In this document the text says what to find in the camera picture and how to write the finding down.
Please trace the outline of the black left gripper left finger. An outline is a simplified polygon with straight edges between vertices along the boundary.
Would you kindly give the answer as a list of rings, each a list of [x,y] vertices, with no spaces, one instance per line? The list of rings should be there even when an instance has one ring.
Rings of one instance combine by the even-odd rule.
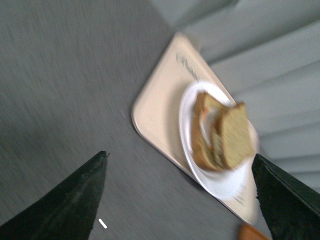
[[[100,151],[31,206],[0,227],[2,240],[87,240],[107,170]]]

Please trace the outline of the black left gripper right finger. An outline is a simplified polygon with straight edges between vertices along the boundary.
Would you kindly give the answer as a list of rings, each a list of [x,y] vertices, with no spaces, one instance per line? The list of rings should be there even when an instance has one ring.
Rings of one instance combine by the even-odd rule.
[[[274,240],[318,240],[320,195],[265,157],[251,167],[257,199]]]

